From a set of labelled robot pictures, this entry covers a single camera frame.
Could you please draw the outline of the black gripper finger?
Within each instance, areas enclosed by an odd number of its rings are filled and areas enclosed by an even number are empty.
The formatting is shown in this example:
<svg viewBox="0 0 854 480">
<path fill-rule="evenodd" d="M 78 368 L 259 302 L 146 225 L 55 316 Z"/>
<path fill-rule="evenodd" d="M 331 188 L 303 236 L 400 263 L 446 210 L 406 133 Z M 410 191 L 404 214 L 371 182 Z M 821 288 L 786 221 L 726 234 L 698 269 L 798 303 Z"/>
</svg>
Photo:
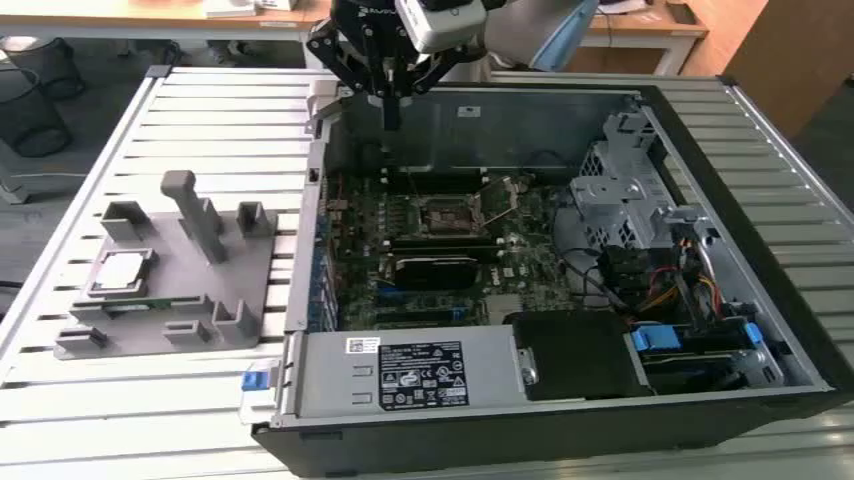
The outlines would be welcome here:
<svg viewBox="0 0 854 480">
<path fill-rule="evenodd" d="M 307 46 L 327 69 L 355 93 L 379 104 L 382 127 L 395 129 L 395 95 L 384 68 L 383 30 L 371 21 L 326 19 L 310 32 Z"/>
<path fill-rule="evenodd" d="M 412 63 L 414 57 L 396 55 L 392 60 L 392 129 L 402 126 L 404 100 L 414 95 L 426 94 L 462 64 L 473 63 L 485 57 L 482 48 L 451 48 L 431 54 L 426 60 Z"/>
</svg>

